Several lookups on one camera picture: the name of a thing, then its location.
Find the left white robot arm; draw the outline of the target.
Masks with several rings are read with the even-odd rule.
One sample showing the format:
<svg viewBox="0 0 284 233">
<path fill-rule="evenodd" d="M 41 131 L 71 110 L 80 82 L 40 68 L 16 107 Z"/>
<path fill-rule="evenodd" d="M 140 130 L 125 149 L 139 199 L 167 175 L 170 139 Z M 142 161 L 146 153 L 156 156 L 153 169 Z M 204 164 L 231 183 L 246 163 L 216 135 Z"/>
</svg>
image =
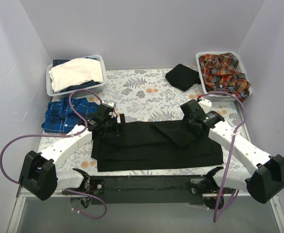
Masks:
<svg viewBox="0 0 284 233">
<path fill-rule="evenodd" d="M 102 103 L 97 112 L 81 119 L 64 138 L 40 152 L 28 152 L 18 183 L 40 200 L 47 200 L 58 190 L 89 194 L 90 176 L 78 168 L 60 171 L 61 164 L 95 136 L 122 136 L 126 132 L 125 115 L 117 115 L 112 104 Z"/>
</svg>

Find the black long sleeve shirt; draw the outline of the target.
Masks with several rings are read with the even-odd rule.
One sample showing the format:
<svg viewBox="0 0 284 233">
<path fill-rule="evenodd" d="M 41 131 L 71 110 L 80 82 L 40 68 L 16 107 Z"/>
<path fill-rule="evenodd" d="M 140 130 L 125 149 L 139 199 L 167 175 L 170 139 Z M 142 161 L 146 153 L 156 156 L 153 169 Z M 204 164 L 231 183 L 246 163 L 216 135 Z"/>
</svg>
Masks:
<svg viewBox="0 0 284 233">
<path fill-rule="evenodd" d="M 177 169 L 223 163 L 221 146 L 207 135 L 196 137 L 182 122 L 129 122 L 125 135 L 97 136 L 91 157 L 99 172 Z"/>
</svg>

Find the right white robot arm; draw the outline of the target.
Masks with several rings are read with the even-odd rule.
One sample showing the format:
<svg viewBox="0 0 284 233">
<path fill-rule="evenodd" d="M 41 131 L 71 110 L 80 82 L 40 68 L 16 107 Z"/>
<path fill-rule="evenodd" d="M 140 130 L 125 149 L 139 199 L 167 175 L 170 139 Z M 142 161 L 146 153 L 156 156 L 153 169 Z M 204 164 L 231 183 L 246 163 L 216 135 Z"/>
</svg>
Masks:
<svg viewBox="0 0 284 233">
<path fill-rule="evenodd" d="M 272 156 L 235 133 L 220 114 L 210 109 L 211 106 L 204 98 L 182 104 L 184 127 L 195 136 L 206 136 L 226 150 L 232 150 L 232 155 L 246 170 L 225 172 L 218 166 L 209 171 L 196 188 L 217 193 L 225 182 L 227 188 L 248 192 L 259 203 L 267 203 L 284 189 L 284 157 Z"/>
</svg>

